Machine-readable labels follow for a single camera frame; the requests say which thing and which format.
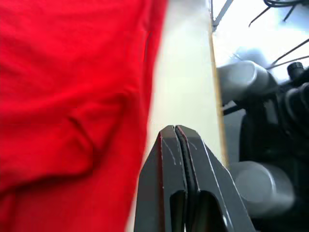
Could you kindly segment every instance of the black cable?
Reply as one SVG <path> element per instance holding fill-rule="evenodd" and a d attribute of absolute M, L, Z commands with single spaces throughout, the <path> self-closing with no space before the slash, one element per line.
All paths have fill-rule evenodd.
<path fill-rule="evenodd" d="M 294 61 L 297 61 L 297 60 L 300 60 L 300 59 L 306 59 L 306 58 L 309 58 L 309 56 L 299 57 L 299 58 L 296 58 L 296 59 L 289 60 L 287 62 L 276 64 L 276 65 L 273 65 L 273 66 L 270 66 L 270 67 L 266 68 L 266 70 L 270 70 L 270 69 L 276 68 L 278 66 L 281 66 L 283 64 L 287 64 L 287 63 L 290 63 L 290 62 L 294 62 Z"/>
<path fill-rule="evenodd" d="M 295 1 L 279 1 L 279 0 L 263 0 L 263 2 L 268 7 L 274 7 L 274 8 L 280 8 L 280 7 L 289 7 L 289 6 L 295 6 L 297 4 L 304 4 L 309 3 L 308 0 L 295 0 Z"/>
<path fill-rule="evenodd" d="M 295 51 L 296 49 L 299 49 L 301 46 L 305 45 L 306 43 L 309 42 L 309 39 L 306 39 L 304 42 L 300 43 L 299 45 L 297 45 L 296 47 L 294 47 L 293 49 L 291 49 L 290 51 L 288 51 L 287 53 L 283 54 L 282 56 L 280 56 L 278 59 L 276 59 L 274 62 L 272 62 L 272 64 L 274 65 L 275 63 L 278 62 L 278 60 L 286 57 L 288 54 L 292 53 L 293 51 Z"/>

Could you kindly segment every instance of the wire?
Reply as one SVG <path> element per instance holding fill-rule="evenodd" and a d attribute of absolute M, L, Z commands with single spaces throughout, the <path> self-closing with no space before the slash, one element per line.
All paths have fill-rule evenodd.
<path fill-rule="evenodd" d="M 263 2 L 269 7 L 280 8 L 280 7 L 295 6 L 300 3 L 306 4 L 309 3 L 309 0 L 295 0 L 295 1 L 263 0 Z"/>
<path fill-rule="evenodd" d="M 270 69 L 276 68 L 278 66 L 281 66 L 283 64 L 287 64 L 287 63 L 290 63 L 290 62 L 294 62 L 294 61 L 297 61 L 297 60 L 300 60 L 300 59 L 306 59 L 306 58 L 309 58 L 309 56 L 299 57 L 299 58 L 296 58 L 296 59 L 289 60 L 287 62 L 283 62 L 281 64 L 276 64 L 276 65 L 273 65 L 273 66 L 266 68 L 266 70 L 270 70 Z"/>

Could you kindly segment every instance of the red cloth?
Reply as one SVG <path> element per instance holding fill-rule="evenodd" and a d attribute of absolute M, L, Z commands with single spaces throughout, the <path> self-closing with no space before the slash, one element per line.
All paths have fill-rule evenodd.
<path fill-rule="evenodd" d="M 165 0 L 0 1 L 0 231 L 120 232 Z"/>

